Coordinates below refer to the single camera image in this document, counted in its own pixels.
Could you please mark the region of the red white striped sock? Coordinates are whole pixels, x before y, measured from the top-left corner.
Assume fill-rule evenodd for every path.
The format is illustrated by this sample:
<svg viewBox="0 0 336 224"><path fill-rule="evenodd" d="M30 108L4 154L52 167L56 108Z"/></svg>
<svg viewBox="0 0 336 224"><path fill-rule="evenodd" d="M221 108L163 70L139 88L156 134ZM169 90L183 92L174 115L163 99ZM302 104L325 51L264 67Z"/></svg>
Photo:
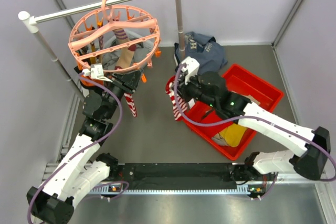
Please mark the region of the red white striped sock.
<svg viewBox="0 0 336 224"><path fill-rule="evenodd" d="M175 77L172 76L169 81L166 83L165 86L165 93L169 96L172 102L172 110L174 115L175 121L180 121L182 119L181 113L177 108L177 104L180 106L181 110L185 112L188 109L188 105L183 101L183 99L179 95L175 95L174 93L174 79Z"/></svg>
<svg viewBox="0 0 336 224"><path fill-rule="evenodd" d="M126 100L126 103L132 113L133 117L137 117L137 110L136 110L136 106L135 106L135 102L134 102L134 98L132 96L132 94L130 93L124 93L124 97Z"/></svg>

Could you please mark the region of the pink round clip hanger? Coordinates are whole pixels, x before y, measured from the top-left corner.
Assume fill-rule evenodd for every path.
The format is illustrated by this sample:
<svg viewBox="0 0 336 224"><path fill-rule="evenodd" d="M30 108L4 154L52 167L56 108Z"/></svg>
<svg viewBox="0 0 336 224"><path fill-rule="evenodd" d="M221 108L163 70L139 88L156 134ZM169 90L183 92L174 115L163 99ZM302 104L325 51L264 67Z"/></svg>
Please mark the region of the pink round clip hanger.
<svg viewBox="0 0 336 224"><path fill-rule="evenodd" d="M119 44L113 31L123 28L129 43ZM69 37L69 49L82 69L100 63L99 57L130 45L146 48L147 57L134 66L104 70L104 72L130 72L152 66L152 57L159 56L160 29L158 21L147 11L125 4L108 5L102 0L98 8L87 13L73 27Z"/></svg>

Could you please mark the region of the orange sock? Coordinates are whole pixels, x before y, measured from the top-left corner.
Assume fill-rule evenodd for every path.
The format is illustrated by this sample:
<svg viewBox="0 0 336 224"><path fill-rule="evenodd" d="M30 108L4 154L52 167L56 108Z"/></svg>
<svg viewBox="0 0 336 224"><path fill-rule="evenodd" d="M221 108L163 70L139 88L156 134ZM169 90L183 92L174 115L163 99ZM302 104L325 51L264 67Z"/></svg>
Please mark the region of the orange sock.
<svg viewBox="0 0 336 224"><path fill-rule="evenodd" d="M77 74L82 73L82 67L81 67L80 65L77 65L77 66L74 68L74 70L75 70L75 72L76 72ZM94 87L95 87L95 85L92 84L92 83L90 83L90 82L88 82L88 80L90 80L90 78L85 77L85 76L82 76L82 78L83 78L83 80L80 79L80 84L81 84L81 86L82 86L83 88L85 88L85 89L93 90Z"/></svg>

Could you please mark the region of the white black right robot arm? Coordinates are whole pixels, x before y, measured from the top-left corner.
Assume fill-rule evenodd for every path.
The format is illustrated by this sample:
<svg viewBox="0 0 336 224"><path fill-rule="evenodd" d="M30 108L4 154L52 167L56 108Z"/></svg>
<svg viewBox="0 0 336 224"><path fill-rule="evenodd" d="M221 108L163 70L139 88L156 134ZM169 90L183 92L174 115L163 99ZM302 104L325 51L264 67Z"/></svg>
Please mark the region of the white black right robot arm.
<svg viewBox="0 0 336 224"><path fill-rule="evenodd" d="M184 79L178 72L168 88L173 92L174 108L191 124L216 127L232 122L263 134L287 148L285 151L256 152L249 156L245 174L252 180L272 172L296 172L306 179L320 180L326 162L335 164L328 148L328 130L302 127L264 110L247 97L228 91L225 80L215 72L207 72L202 76L186 75ZM179 101L187 102L190 99L211 106L221 120L200 123L190 119L179 104Z"/></svg>

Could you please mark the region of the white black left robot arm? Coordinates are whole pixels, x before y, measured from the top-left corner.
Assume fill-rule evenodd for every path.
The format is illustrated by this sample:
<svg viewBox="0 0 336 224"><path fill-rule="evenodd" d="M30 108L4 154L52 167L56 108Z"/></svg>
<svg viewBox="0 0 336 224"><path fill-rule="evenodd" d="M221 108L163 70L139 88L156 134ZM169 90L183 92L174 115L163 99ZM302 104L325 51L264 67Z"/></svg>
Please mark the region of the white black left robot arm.
<svg viewBox="0 0 336 224"><path fill-rule="evenodd" d="M33 218L42 223L68 223L79 203L93 189L100 188L106 179L117 178L118 161L109 154L101 154L88 169L84 166L121 123L121 98L136 91L142 74L142 70L133 70L107 77L96 67L78 74L80 80L100 91L85 97L86 118L66 156L39 187L27 192L28 223Z"/></svg>

